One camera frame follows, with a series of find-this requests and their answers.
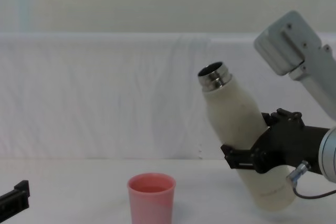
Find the silver cylinder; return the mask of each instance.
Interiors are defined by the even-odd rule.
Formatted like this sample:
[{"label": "silver cylinder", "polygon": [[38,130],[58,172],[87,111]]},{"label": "silver cylinder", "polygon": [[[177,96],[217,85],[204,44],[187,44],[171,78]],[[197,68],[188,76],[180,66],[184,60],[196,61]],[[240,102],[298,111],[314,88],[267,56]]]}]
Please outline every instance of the silver cylinder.
[{"label": "silver cylinder", "polygon": [[203,92],[210,92],[227,84],[232,78],[228,68],[222,62],[212,63],[198,73]]},{"label": "silver cylinder", "polygon": [[336,127],[330,129],[322,139],[319,166],[324,177],[336,183]]}]

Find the bottle cap opening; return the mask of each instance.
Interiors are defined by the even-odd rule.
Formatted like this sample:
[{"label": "bottle cap opening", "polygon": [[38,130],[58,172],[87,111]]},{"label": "bottle cap opening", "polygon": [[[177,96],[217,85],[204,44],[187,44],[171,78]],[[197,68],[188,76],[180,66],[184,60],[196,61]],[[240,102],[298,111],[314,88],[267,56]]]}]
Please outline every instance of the bottle cap opening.
[{"label": "bottle cap opening", "polygon": [[198,73],[198,80],[204,92],[213,91],[231,80],[231,74],[223,62],[212,63]]}]

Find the white wall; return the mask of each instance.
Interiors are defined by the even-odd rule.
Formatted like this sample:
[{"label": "white wall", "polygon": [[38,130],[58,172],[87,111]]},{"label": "white wall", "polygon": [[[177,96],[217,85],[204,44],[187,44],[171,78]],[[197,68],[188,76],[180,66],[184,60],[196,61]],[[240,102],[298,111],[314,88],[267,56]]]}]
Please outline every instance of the white wall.
[{"label": "white wall", "polygon": [[18,31],[19,0],[0,0],[0,31]]},{"label": "white wall", "polygon": [[[20,29],[32,31],[260,31],[291,9],[318,31],[336,31],[336,0],[21,0],[19,5]],[[1,7],[1,19],[12,20]]]}]

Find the black clamp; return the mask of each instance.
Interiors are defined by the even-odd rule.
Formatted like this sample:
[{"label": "black clamp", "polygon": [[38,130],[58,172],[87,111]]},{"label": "black clamp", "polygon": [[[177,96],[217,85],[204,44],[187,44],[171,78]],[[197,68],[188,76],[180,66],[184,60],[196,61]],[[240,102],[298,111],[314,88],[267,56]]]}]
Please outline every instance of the black clamp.
[{"label": "black clamp", "polygon": [[29,208],[29,196],[29,183],[27,180],[21,181],[14,186],[14,190],[0,196],[0,222]]},{"label": "black clamp", "polygon": [[269,128],[250,150],[236,150],[225,144],[221,146],[230,168],[255,170],[263,174],[280,165],[297,167],[302,160],[307,160],[311,171],[321,174],[318,151],[329,129],[305,126],[300,112],[277,109],[271,115],[262,115]]}]

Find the cable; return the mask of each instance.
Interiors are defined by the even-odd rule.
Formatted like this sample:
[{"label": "cable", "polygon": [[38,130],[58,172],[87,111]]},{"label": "cable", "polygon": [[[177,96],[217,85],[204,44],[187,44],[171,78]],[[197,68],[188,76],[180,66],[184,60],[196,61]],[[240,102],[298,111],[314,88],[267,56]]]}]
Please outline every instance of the cable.
[{"label": "cable", "polygon": [[293,192],[296,196],[298,196],[301,199],[320,199],[320,198],[324,198],[333,194],[336,194],[336,190],[334,191],[330,191],[328,193],[325,194],[320,194],[320,195],[315,195],[315,196],[305,196],[305,195],[301,195],[296,191],[296,188],[293,188]]}]

